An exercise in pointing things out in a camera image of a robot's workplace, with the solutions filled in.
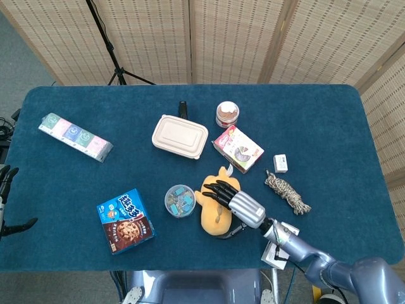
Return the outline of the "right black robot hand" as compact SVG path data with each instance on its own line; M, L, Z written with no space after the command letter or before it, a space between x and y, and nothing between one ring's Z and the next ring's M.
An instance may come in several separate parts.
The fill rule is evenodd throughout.
M228 232L217 236L218 239L230 239L246 228L257 229L263 224L267 225L265 208L255 199L243 191L239 191L224 180L216 180L215 183L204 184L210 192L202 192L204 196L213 198L221 206L230 210L240 222L240 225Z

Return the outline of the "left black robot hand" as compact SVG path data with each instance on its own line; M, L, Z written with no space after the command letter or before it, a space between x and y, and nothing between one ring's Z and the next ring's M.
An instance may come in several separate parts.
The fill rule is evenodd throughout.
M11 225L7 226L4 214L6 209L6 204L8 200L8 195L11 189L11 183L14 176L18 173L19 168L11 168L9 165L4 166L1 169L1 238L12 234L17 234L29 230L32 226L36 224L38 218L32 218L28 222L22 225Z

